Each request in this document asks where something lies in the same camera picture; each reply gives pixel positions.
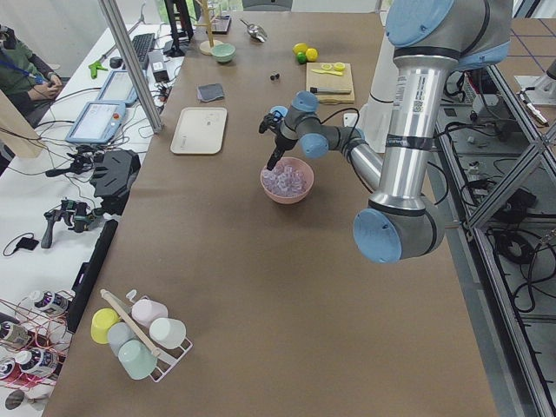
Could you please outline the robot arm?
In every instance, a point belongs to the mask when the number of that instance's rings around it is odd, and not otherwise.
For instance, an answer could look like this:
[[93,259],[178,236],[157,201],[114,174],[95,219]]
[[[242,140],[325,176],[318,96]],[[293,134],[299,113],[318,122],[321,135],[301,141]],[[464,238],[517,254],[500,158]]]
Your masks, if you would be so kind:
[[267,169],[295,145],[309,158],[339,151],[372,191],[354,219],[360,252],[371,261],[392,263],[434,251],[444,228],[422,185],[444,85],[456,70],[506,58],[512,9],[508,1],[394,2],[386,34],[398,77],[384,154],[373,151],[359,129],[322,123],[316,96],[301,91],[275,123]]

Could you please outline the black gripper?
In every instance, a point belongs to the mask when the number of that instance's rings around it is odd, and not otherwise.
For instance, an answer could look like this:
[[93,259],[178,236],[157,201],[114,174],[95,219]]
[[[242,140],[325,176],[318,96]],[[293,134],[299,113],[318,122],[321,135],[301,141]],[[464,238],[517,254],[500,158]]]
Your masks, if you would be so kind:
[[275,150],[268,159],[266,169],[273,170],[277,162],[281,160],[281,158],[283,157],[284,153],[287,150],[288,150],[288,139],[280,132],[280,130],[278,130],[275,136]]

